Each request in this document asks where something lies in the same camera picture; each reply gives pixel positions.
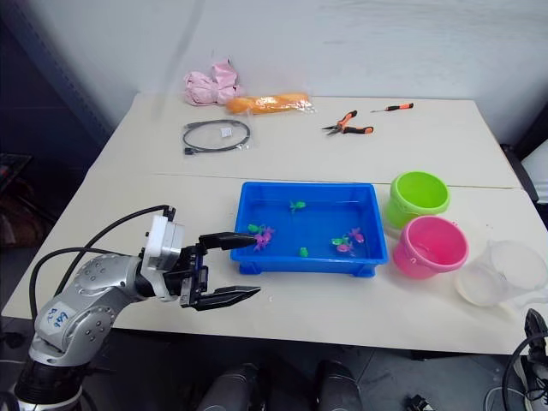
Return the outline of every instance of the gray floor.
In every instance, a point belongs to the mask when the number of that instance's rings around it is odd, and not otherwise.
[[[3,303],[35,252],[0,253]],[[21,319],[2,321],[4,331],[26,337],[23,347],[0,348],[0,390],[6,390],[21,364],[1,360],[25,360],[33,325]],[[295,384],[306,385],[313,383],[324,359],[339,360],[351,370],[359,380],[365,410],[374,411],[403,410],[404,399],[415,394],[438,411],[481,410],[486,392],[500,386],[507,360],[490,355],[414,360],[406,350],[115,330],[92,364],[103,371],[87,378],[85,387],[100,410],[183,410],[230,366],[253,362],[277,370],[284,364],[289,374],[298,376]],[[516,380],[512,383],[521,390]],[[494,400],[491,409],[503,409],[500,391]],[[511,401],[512,409],[524,409],[519,398],[512,396]]]

